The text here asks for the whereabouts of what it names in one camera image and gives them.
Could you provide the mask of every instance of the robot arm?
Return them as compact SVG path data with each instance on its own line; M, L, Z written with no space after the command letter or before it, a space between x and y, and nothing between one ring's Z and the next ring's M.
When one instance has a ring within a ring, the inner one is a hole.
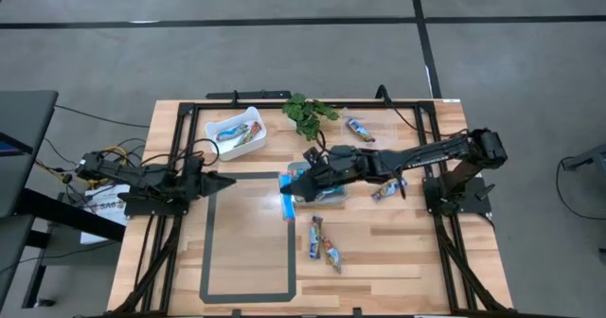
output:
M499 168L508 157L498 133L488 129L461 133L447 140L409 150L371 150L334 146L322 154L316 148L303 153L312 166L296 181L280 189L283 194L313 201L327 188L357 181L382 184L410 168L450 159L460 159L453 171L440 176L446 194L460 192L465 183L483 168Z
M216 171L202 172L204 158L187 157L184 162L183 172L177 175L172 163L129 167L107 160L102 151L96 151L84 154L76 173L84 180L108 179L131 186L128 193L118 194L126 202L129 215L180 215L187 212L190 201L236 183Z

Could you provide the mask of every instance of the white box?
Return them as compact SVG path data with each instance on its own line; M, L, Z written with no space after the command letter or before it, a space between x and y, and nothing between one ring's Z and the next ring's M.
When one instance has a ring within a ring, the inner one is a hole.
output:
M216 138L218 133L240 124L247 124L250 127L254 122L258 122L261 126L261 131L255 135L252 141L237 148L234 148L234 146L240 141L241 136L223 142L217 142ZM217 143L220 153L219 158L222 161L229 161L250 151L260 149L267 143L267 130L265 129L265 124L263 124L263 120L261 119L261 115L258 113L257 108L252 106L246 109L241 115L236 115L235 117L231 117L219 123L206 123L205 131L206 137ZM212 147L212 151L217 153L214 146Z

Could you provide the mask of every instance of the black table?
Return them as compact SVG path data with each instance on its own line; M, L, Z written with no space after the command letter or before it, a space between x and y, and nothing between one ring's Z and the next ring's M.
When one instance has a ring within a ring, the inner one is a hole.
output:
M44 249L48 233L31 230L35 218L122 241L124 226L67 203L25 188L27 177L54 112L56 91L0 92L0 132L33 148L32 154L0 157L0 308L8 294L25 246ZM44 276L45 265L36 266L24 308L31 308Z

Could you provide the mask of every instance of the green plant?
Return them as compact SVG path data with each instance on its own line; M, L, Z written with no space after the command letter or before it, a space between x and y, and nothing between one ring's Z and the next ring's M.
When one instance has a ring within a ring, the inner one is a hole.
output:
M337 120L339 115L330 106L318 99L307 101L305 96L294 94L282 107L282 113L296 122L296 133L305 139L315 139L320 129L320 119Z

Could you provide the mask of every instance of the wrapped candy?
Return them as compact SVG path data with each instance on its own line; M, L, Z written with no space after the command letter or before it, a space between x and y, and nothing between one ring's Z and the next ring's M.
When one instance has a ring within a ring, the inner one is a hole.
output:
M314 216L312 218L312 228L310 229L310 258L320 258L320 237L322 236L322 218Z
M339 251L337 251L337 249L334 248L334 246L332 245L332 242L330 242L330 240L324 236L322 237L322 242L324 242L324 250L326 251L326 256L329 259L332 268L334 269L334 271L340 274L341 255L339 254Z
M240 124L237 127L219 132L217 134L217 142L223 142L228 139L236 138L239 135L246 133L247 131L248 131L248 125Z
M259 133L260 131L261 131L260 124L258 122L254 122L253 125L251 126L250 130L242 138L240 138L240 140L234 146L234 148L237 148L239 146L242 146L242 145L252 141L253 138L255 138L255 135L257 133Z
M346 124L348 128L350 128L354 133L356 133L360 138L362 138L365 142L374 142L375 139L370 135L362 124L358 123L357 120L350 118Z
M401 182L398 182L397 179L393 178L382 184L379 189L377 189L377 191L372 193L372 195L370 196L374 201L378 201L380 199L386 198L387 196L395 194L396 191L398 191L401 187L406 186L408 186L408 183L406 183L406 180L404 180L403 177L401 178Z

